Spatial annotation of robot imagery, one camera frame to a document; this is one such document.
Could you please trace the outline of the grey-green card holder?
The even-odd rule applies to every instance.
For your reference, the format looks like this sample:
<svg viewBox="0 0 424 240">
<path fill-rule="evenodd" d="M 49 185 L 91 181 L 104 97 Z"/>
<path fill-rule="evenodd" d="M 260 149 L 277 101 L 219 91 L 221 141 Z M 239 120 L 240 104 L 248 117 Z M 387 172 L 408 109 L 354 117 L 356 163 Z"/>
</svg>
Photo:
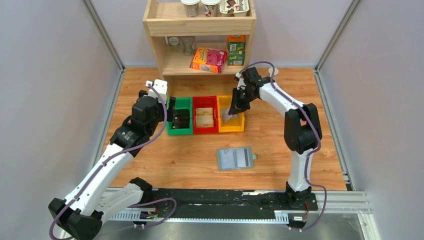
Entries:
<svg viewBox="0 0 424 240">
<path fill-rule="evenodd" d="M 241 166 L 243 157 L 243 149 L 248 148 L 250 151 L 250 167 Z M 232 147 L 232 148 L 219 148 L 216 150 L 217 166 L 219 171 L 242 170 L 252 169 L 254 167 L 254 160 L 257 155 L 252 152 L 251 147 Z"/>
</svg>

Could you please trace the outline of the dark credit card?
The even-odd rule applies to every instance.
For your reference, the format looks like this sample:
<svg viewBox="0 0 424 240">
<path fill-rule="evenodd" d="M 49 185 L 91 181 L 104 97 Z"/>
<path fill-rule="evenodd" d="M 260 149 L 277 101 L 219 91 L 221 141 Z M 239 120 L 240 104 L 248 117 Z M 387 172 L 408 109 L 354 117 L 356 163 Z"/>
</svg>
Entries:
<svg viewBox="0 0 424 240">
<path fill-rule="evenodd" d="M 249 168 L 251 166 L 251 161 L 250 161 L 250 149 L 249 148 L 244 148 L 243 149 L 243 157 L 241 160 L 241 166 L 244 168 Z"/>
</svg>

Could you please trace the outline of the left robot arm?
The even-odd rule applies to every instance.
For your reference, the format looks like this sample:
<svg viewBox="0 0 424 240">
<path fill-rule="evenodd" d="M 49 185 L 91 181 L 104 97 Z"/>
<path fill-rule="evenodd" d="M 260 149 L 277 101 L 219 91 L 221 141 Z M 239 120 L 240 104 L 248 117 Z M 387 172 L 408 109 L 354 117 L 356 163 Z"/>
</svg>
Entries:
<svg viewBox="0 0 424 240">
<path fill-rule="evenodd" d="M 131 115 L 115 131 L 103 155 L 87 176 L 64 199 L 54 198 L 48 205 L 53 217 L 49 236 L 56 239 L 54 227 L 66 231 L 70 239 L 92 240 L 104 223 L 125 208 L 148 207 L 153 200 L 152 186 L 141 178 L 132 179 L 124 188 L 102 197 L 117 174 L 159 135 L 159 122 L 168 120 L 168 88 L 148 82 L 149 91 L 140 91 Z"/>
</svg>

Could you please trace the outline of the white credit card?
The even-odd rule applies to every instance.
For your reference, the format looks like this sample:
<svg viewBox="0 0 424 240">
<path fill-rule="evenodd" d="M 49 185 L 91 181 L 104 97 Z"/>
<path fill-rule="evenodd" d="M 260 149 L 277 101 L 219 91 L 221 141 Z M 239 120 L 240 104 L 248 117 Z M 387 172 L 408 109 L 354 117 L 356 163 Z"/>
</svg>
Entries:
<svg viewBox="0 0 424 240">
<path fill-rule="evenodd" d="M 224 123 L 227 123 L 229 120 L 237 119 L 238 118 L 238 115 L 237 114 L 229 114 L 228 113 L 228 110 L 227 109 L 224 109 L 221 112 L 221 118 L 222 118 L 222 121 Z"/>
</svg>

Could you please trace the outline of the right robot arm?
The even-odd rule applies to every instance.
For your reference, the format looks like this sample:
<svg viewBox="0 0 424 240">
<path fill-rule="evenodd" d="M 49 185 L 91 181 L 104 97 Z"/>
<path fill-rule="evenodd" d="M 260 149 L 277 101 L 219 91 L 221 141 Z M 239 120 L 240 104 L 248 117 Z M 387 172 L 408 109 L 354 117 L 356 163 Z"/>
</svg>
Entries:
<svg viewBox="0 0 424 240">
<path fill-rule="evenodd" d="M 232 90 L 226 119 L 251 108 L 256 99 L 267 102 L 284 118 L 284 141 L 291 151 L 291 170 L 286 182 L 285 202 L 299 209 L 312 193 L 309 163 L 321 147 L 322 131 L 318 109 L 313 103 L 304 104 L 285 92 L 271 76 L 262 77 L 255 67 L 236 73 L 237 87 Z"/>
</svg>

